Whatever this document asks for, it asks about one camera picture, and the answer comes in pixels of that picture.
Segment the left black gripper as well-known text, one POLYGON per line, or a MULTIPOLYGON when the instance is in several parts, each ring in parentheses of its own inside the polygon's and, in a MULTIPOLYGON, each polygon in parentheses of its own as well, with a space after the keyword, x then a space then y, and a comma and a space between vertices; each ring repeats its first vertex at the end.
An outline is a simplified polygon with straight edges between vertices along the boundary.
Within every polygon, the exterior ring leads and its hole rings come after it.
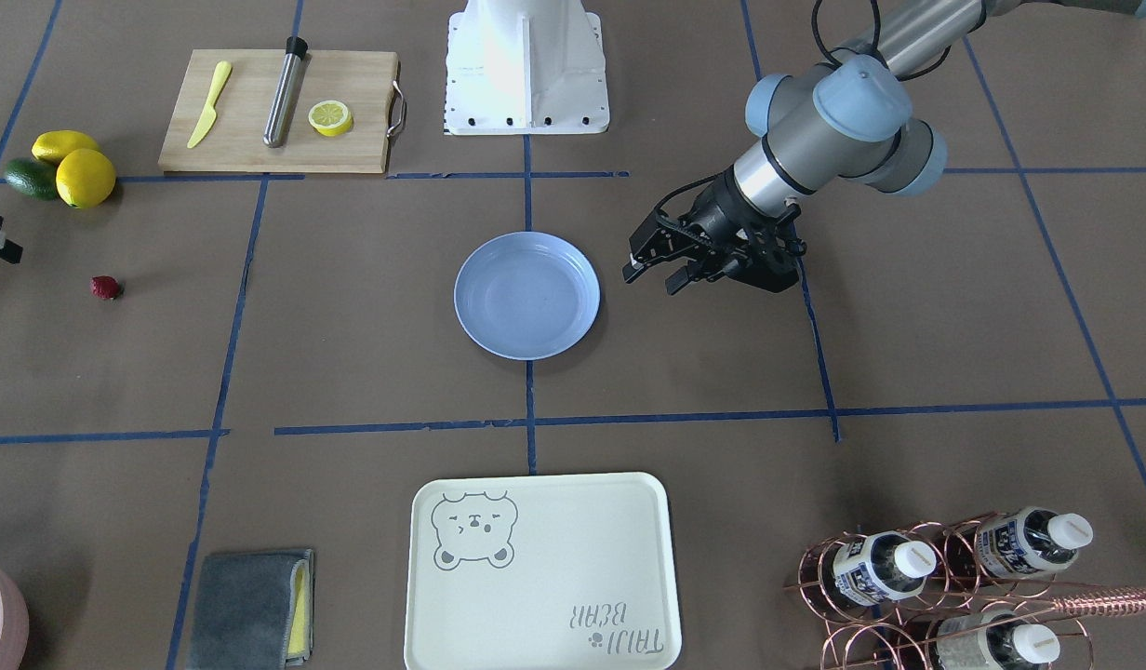
POLYGON ((684 258, 686 265, 665 279, 668 295, 700 281, 713 283, 723 275, 735 243, 746 241, 740 231, 744 221, 784 216, 790 208, 799 208, 792 196, 778 215, 766 215, 744 198, 730 171, 675 188, 630 234, 629 261, 621 268, 621 278, 631 284, 649 268, 684 258))

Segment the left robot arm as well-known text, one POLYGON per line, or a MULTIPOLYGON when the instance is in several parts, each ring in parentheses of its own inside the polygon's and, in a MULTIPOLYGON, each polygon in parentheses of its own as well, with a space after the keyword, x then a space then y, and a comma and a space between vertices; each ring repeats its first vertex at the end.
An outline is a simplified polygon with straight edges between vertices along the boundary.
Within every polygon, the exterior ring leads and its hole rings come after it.
POLYGON ((793 287, 806 242, 794 232, 802 202, 835 179, 882 194, 923 194, 941 179, 945 139, 913 113, 905 81, 934 71, 956 41, 1014 1, 905 1, 873 13, 873 25, 799 76, 769 74, 751 90, 755 136, 733 165, 689 184, 691 208, 658 203, 630 234, 625 283, 676 260, 675 294, 693 283, 733 279, 779 293, 793 287))

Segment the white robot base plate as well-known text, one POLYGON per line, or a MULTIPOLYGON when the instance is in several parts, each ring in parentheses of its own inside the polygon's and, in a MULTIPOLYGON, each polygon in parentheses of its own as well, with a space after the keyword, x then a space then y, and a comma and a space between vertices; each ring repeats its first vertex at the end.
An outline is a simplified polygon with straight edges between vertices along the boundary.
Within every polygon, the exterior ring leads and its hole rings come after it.
POLYGON ((446 38, 448 135, 609 131, 602 22, 581 1, 468 1, 446 38))

